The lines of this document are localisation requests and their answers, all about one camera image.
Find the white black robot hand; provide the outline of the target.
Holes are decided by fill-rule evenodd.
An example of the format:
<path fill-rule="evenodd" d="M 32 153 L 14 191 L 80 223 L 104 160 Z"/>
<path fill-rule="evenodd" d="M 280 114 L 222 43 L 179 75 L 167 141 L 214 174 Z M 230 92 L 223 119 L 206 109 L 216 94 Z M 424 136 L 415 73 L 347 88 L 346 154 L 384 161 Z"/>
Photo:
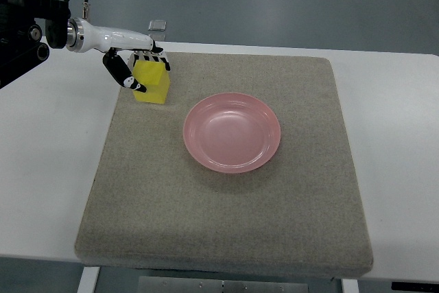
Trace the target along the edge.
<path fill-rule="evenodd" d="M 94 26 L 85 19 L 69 19 L 66 48 L 76 53 L 92 49 L 102 52 L 102 62 L 113 79 L 120 86 L 141 93 L 147 92 L 147 87 L 132 74 L 136 61 L 161 62 L 170 70 L 166 53 L 151 37 L 130 30 Z"/>

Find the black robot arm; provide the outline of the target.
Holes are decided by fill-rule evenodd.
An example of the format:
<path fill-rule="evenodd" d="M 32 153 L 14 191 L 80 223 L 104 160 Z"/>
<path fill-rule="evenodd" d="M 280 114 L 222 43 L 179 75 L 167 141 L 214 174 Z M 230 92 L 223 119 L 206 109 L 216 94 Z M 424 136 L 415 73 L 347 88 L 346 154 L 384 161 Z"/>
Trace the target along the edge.
<path fill-rule="evenodd" d="M 82 41 L 70 0 L 1 0 L 1 87 L 42 64 L 49 50 Z M 88 0 L 82 16 L 88 18 Z"/>

